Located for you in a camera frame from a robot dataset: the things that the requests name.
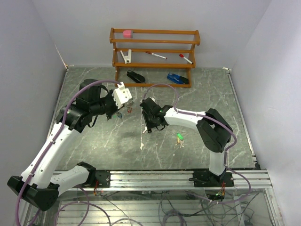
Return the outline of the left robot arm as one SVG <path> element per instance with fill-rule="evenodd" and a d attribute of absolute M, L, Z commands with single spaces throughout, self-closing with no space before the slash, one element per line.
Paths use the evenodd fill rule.
<path fill-rule="evenodd" d="M 20 176 L 8 180 L 9 188 L 18 196 L 41 211 L 50 209 L 57 198 L 77 185 L 91 187 L 96 181 L 96 169 L 80 162 L 71 170 L 54 176 L 53 173 L 69 144 L 85 127 L 91 127 L 93 117 L 106 115 L 110 119 L 132 99 L 123 82 L 116 81 L 117 88 L 107 91 L 103 81 L 87 79 L 71 98 L 56 119 L 56 123 L 45 144 Z"/>

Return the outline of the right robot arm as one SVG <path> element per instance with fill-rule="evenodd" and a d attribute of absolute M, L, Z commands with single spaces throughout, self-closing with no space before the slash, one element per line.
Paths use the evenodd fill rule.
<path fill-rule="evenodd" d="M 152 98 L 140 103 L 147 131 L 166 126 L 182 126 L 199 132 L 205 147 L 210 151 L 208 183 L 218 186 L 224 181 L 226 151 L 236 144 L 231 126 L 219 112 L 210 108 L 206 112 L 185 111 L 170 105 L 160 107 Z"/>

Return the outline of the grey keyring disc with rings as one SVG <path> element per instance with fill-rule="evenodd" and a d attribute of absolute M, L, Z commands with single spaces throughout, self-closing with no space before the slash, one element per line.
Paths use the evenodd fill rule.
<path fill-rule="evenodd" d="M 126 102 L 125 104 L 123 104 L 123 106 L 119 109 L 118 112 L 121 113 L 121 110 L 122 110 L 122 109 L 126 109 L 126 110 L 127 110 L 127 107 L 132 107 L 132 108 L 133 108 L 133 104 L 134 104 L 133 101 Z"/>

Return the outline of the black white key tag key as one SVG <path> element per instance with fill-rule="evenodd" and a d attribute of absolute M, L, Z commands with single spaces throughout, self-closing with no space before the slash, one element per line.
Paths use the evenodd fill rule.
<path fill-rule="evenodd" d="M 142 132 L 142 134 L 144 134 L 144 133 L 151 133 L 152 132 L 152 130 L 151 129 L 148 129 L 147 127 L 145 127 L 145 129 L 144 129 L 144 131 Z"/>

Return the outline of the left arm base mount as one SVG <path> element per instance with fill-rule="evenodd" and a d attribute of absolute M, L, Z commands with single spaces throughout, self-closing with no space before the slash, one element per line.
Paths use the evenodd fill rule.
<path fill-rule="evenodd" d="M 111 183 L 111 173 L 107 170 L 97 170 L 92 186 L 96 188 L 109 188 Z"/>

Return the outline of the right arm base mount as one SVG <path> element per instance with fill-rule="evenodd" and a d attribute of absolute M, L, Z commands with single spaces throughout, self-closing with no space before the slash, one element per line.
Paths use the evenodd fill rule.
<path fill-rule="evenodd" d="M 193 182 L 194 187 L 233 187 L 234 181 L 232 173 L 224 171 L 217 176 L 208 169 L 193 171 L 192 177 L 188 179 Z"/>

